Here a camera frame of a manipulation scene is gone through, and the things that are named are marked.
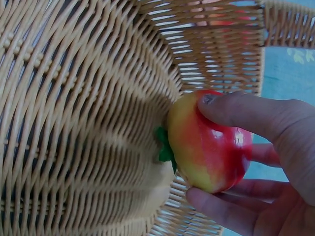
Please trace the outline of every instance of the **blue tablecloth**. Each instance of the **blue tablecloth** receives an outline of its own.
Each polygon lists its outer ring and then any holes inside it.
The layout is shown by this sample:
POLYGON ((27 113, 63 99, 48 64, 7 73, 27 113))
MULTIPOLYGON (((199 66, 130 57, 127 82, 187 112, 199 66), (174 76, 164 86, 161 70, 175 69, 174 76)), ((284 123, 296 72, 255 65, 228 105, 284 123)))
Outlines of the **blue tablecloth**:
MULTIPOLYGON (((315 8, 315 0, 289 0, 315 8)), ((299 99, 315 106, 315 51, 266 48, 262 96, 272 99, 299 99)), ((254 142, 266 143, 255 136, 254 142)), ((252 163, 245 178, 287 181, 282 170, 252 163)), ((224 236, 237 236, 224 230, 224 236)))

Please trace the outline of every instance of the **finger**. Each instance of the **finger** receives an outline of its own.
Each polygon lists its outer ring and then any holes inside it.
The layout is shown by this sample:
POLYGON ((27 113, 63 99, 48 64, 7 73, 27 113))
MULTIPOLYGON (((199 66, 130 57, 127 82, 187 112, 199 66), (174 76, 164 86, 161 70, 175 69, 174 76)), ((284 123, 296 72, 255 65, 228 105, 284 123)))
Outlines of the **finger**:
POLYGON ((315 115, 315 108, 302 101, 273 100, 243 92, 207 94, 199 100, 198 108, 215 123, 243 128, 272 143, 288 127, 315 115))
POLYGON ((288 182, 265 179, 243 179, 226 191, 228 194, 273 201, 289 186, 288 182))
POLYGON ((252 161, 271 167, 281 167, 279 156, 276 153, 273 144, 253 144, 252 161))
POLYGON ((216 196, 226 202, 234 203, 257 213, 260 213, 269 206, 268 203, 253 198, 239 197, 229 194, 218 194, 216 196))
POLYGON ((209 216, 223 227, 243 236, 252 235, 258 217, 252 210, 226 202, 197 188, 189 189, 186 199, 197 211, 209 216))

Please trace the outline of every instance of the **fake apple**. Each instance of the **fake apple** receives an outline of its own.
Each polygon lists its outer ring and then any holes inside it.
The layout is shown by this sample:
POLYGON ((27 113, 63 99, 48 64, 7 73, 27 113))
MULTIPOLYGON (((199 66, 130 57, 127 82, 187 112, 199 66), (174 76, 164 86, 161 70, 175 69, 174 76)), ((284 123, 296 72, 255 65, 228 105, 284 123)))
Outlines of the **fake apple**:
POLYGON ((221 95, 212 90, 183 95, 169 111, 167 137, 181 176, 191 186, 218 193, 244 177, 252 156, 252 134, 205 118, 197 107, 204 94, 221 95))

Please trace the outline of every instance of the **wicker basket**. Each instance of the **wicker basket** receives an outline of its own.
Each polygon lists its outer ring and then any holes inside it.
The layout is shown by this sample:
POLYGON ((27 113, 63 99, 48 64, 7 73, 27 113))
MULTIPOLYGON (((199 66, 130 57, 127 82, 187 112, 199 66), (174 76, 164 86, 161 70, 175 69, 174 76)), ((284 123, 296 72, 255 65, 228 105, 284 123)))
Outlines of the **wicker basket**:
POLYGON ((315 47, 314 10, 231 2, 0 0, 0 235, 221 234, 153 129, 183 92, 259 95, 264 46, 315 47))

